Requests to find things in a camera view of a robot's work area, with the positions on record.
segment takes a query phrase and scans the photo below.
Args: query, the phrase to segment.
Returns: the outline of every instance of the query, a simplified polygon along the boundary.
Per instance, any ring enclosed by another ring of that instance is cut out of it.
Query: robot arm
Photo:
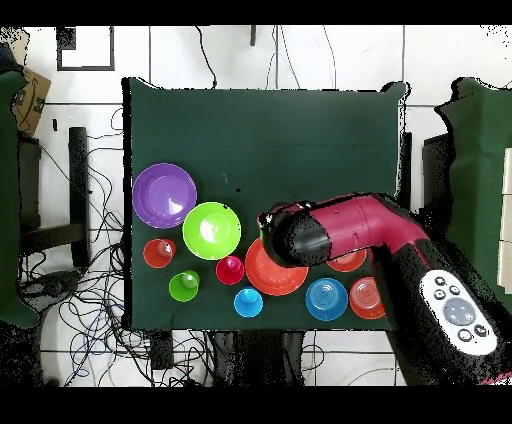
[[[459,275],[412,215],[378,194],[350,194],[260,214],[267,254],[284,267],[314,266],[370,248],[383,303],[433,381],[485,384],[512,375],[512,317],[478,274]]]

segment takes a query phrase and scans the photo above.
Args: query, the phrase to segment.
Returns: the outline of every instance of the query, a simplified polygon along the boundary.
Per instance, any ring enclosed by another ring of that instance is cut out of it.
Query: red plate
[[[245,256],[245,272],[251,284],[271,296],[297,290],[308,275],[308,267],[283,268],[269,258],[260,239],[254,240]]]
[[[352,272],[359,268],[366,259],[366,249],[347,253],[339,258],[327,261],[326,264],[339,272]]]

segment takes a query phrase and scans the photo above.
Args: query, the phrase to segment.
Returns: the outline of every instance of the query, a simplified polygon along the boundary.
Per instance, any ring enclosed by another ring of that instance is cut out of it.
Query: bowl
[[[222,203],[201,203],[183,222],[185,245],[201,259],[219,260],[229,256],[241,236],[240,220],[229,206]]]
[[[154,228],[180,225],[195,206],[197,191],[190,175],[170,163],[152,165],[136,178],[132,205],[142,222]]]

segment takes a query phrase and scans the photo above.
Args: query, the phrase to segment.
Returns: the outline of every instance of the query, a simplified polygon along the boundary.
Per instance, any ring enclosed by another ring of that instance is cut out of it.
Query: dark green table
[[[125,169],[125,176],[131,171],[134,180],[155,163],[181,166],[196,183],[198,203],[223,202],[238,214],[242,239],[234,254],[241,258],[258,237],[257,214],[277,201],[316,201],[351,191],[395,193],[404,83],[382,92],[161,90],[124,79],[123,89],[125,147],[131,142],[132,148],[131,163],[125,159],[132,169]],[[181,226],[148,227],[127,203],[127,228],[130,218],[131,281],[126,279],[125,289],[132,328],[389,329],[386,318],[363,320],[350,307],[335,321],[318,321],[304,303],[308,286],[322,276],[337,278],[350,290],[356,279],[371,274],[368,260],[348,274],[327,265],[311,268],[298,290],[263,295],[263,311],[244,319],[233,299],[249,284],[247,278],[222,285],[216,262],[187,250]],[[148,267],[142,256],[144,245],[158,237],[177,246],[176,256],[160,270]],[[191,302],[179,303],[169,296],[168,284],[186,269],[199,273],[200,289]]]

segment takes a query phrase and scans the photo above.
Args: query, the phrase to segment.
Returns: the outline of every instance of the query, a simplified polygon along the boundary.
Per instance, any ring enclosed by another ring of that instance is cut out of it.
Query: cup
[[[254,318],[263,309],[261,294],[252,287],[245,287],[235,296],[235,310],[244,318]]]
[[[169,239],[150,240],[144,246],[144,260],[152,268],[163,268],[176,253],[176,245]]]
[[[215,274],[221,283],[232,285],[238,283],[244,277],[245,267],[240,258],[226,256],[217,263]]]
[[[319,278],[306,292],[309,313],[321,321],[338,319],[347,309],[347,304],[347,290],[334,278]]]
[[[373,277],[357,280],[350,290],[350,307],[363,319],[378,319],[386,315]]]
[[[178,302],[192,300],[199,290],[199,275],[187,270],[176,274],[169,282],[169,294]]]

